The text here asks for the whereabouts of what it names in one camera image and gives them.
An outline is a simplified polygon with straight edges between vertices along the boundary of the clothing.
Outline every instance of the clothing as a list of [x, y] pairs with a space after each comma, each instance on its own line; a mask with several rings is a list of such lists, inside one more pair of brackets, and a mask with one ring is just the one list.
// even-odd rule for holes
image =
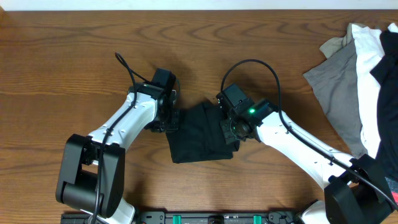
[[220, 128], [222, 119], [220, 107], [207, 102], [181, 110], [178, 131], [166, 133], [173, 162], [232, 159], [239, 141], [226, 145]]
[[[391, 24], [389, 29], [398, 30], [395, 24]], [[370, 74], [370, 71], [384, 56], [379, 38], [381, 31], [368, 27], [361, 28], [357, 25], [353, 25], [352, 30], [357, 54], [359, 117], [363, 125], [361, 140], [368, 150], [368, 154], [375, 158], [380, 144], [377, 127], [377, 99], [380, 84]]]
[[376, 160], [390, 178], [398, 180], [398, 33], [385, 31], [380, 40], [385, 56], [371, 70], [381, 86], [377, 100], [381, 142]]
[[361, 120], [356, 85], [354, 43], [339, 50], [321, 65], [304, 74], [322, 110], [355, 158], [367, 153], [361, 142]]
[[326, 41], [319, 48], [319, 50], [322, 51], [322, 53], [325, 55], [326, 58], [330, 58], [337, 51], [339, 51], [340, 49], [342, 49], [343, 47], [345, 47], [349, 43], [351, 43], [351, 41], [353, 40], [353, 34], [352, 34], [353, 24], [360, 26], [360, 27], [366, 27], [363, 24], [350, 23], [350, 24], [348, 24], [348, 27], [347, 27], [347, 34], [344, 37], [334, 37], [334, 38]]

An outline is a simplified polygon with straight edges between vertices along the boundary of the white wall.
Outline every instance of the white wall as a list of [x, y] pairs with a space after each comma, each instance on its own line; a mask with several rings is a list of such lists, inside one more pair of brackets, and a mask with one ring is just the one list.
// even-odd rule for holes
[[398, 9], [398, 0], [0, 0], [6, 11]]

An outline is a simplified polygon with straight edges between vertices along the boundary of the black cloth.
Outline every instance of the black cloth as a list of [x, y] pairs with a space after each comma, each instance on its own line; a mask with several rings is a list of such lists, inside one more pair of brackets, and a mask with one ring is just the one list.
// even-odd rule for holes
[[398, 180], [398, 34], [380, 35], [385, 56], [371, 70], [381, 88], [377, 99], [377, 126], [380, 146], [376, 160], [389, 178]]
[[210, 102], [181, 110], [178, 131], [167, 133], [174, 163], [232, 159], [239, 141], [227, 145], [220, 121], [225, 119], [219, 106]]

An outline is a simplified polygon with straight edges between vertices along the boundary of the cable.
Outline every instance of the cable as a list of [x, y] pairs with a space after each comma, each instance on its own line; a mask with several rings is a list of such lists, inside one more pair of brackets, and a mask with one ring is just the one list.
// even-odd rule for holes
[[280, 83], [279, 83], [279, 79], [278, 79], [278, 75], [276, 74], [276, 72], [274, 71], [274, 69], [272, 69], [271, 66], [269, 66], [267, 63], [261, 61], [261, 60], [257, 60], [257, 59], [246, 59], [246, 60], [242, 60], [238, 63], [236, 63], [234, 66], [232, 66], [224, 75], [223, 77], [223, 81], [221, 82], [221, 91], [223, 91], [224, 88], [224, 82], [226, 80], [226, 77], [229, 75], [229, 73], [231, 73], [231, 71], [236, 68], [238, 65], [241, 65], [243, 63], [246, 62], [256, 62], [256, 63], [260, 63], [262, 65], [264, 65], [265, 67], [267, 67], [271, 73], [274, 75], [275, 77], [275, 81], [276, 81], [276, 85], [278, 88], [278, 104], [279, 104], [279, 109], [278, 109], [278, 114], [279, 114], [279, 118], [282, 121], [282, 124], [285, 126], [285, 128], [287, 129], [288, 133], [291, 133], [294, 137], [296, 137], [300, 142], [302, 142], [303, 144], [305, 144], [306, 146], [308, 146], [310, 149], [314, 150], [315, 152], [319, 153], [321, 156], [323, 156], [324, 158], [328, 159], [331, 163], [334, 163], [336, 165], [338, 165], [339, 167], [343, 168], [344, 170], [347, 170], [350, 174], [354, 175], [356, 178], [358, 178], [359, 180], [361, 180], [362, 182], [364, 182], [366, 185], [370, 186], [371, 188], [373, 188], [375, 191], [379, 192], [384, 198], [386, 198], [386, 200], [390, 203], [390, 205], [398, 211], [398, 205], [395, 203], [395, 201], [393, 201], [390, 197], [387, 196], [386, 193], [384, 193], [381, 189], [379, 189], [378, 187], [376, 187], [374, 184], [372, 184], [370, 181], [368, 181], [366, 178], [364, 178], [362, 175], [360, 175], [359, 173], [355, 172], [353, 169], [351, 169], [350, 167], [348, 167], [347, 165], [343, 164], [342, 162], [340, 162], [339, 160], [337, 160], [336, 158], [334, 158], [333, 156], [330, 156], [329, 154], [323, 152], [322, 150], [318, 149], [317, 147], [313, 146], [312, 144], [310, 144], [309, 142], [307, 142], [304, 138], [302, 138], [301, 136], [299, 136], [291, 126], [289, 126], [284, 117], [282, 116], [282, 92], [280, 90]]
[[123, 59], [122, 55], [120, 55], [119, 53], [115, 52], [114, 54], [116, 56], [116, 59], [120, 62], [120, 64], [122, 64], [124, 66], [124, 68], [126, 68], [129, 73], [130, 76], [132, 76], [132, 74], [137, 75], [137, 77], [139, 77], [140, 79], [144, 80], [145, 82], [149, 82], [146, 78], [140, 76], [137, 72], [135, 72], [133, 69], [129, 68], [129, 65], [126, 63], [126, 61]]
[[96, 196], [95, 196], [95, 209], [94, 209], [93, 215], [90, 217], [91, 218], [91, 221], [90, 221], [91, 224], [95, 224], [95, 221], [97, 219], [98, 213], [100, 212], [101, 171], [102, 171], [102, 166], [103, 166], [103, 157], [104, 157], [104, 150], [105, 150], [106, 141], [108, 140], [108, 137], [111, 135], [112, 130], [114, 129], [114, 127], [136, 105], [136, 101], [137, 101], [136, 81], [134, 79], [134, 76], [132, 75], [134, 72], [129, 68], [129, 65], [123, 59], [122, 55], [120, 55], [117, 52], [115, 52], [114, 55], [119, 60], [119, 62], [127, 69], [127, 71], [130, 74], [131, 81], [132, 81], [132, 87], [134, 89], [134, 99], [132, 100], [130, 106], [106, 130], [104, 139], [102, 140], [101, 147], [99, 149], [98, 171], [97, 171], [98, 178], [97, 178]]

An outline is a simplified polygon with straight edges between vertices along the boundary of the wooden tabletop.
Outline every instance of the wooden tabletop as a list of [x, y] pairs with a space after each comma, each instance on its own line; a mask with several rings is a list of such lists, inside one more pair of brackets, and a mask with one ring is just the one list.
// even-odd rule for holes
[[[258, 58], [280, 77], [284, 110], [301, 127], [348, 152], [303, 73], [325, 58], [319, 46], [349, 22], [386, 28], [397, 11], [6, 12], [0, 25], [0, 223], [58, 223], [73, 211], [55, 200], [65, 141], [102, 125], [131, 84], [113, 53], [141, 75], [157, 67], [180, 79], [179, 105], [215, 101], [236, 62]], [[277, 103], [260, 65], [237, 68], [255, 100]], [[126, 155], [124, 197], [168, 211], [300, 209], [323, 191], [281, 153], [244, 142], [231, 160], [173, 164], [164, 134], [142, 131]], [[396, 213], [386, 223], [398, 223]]]

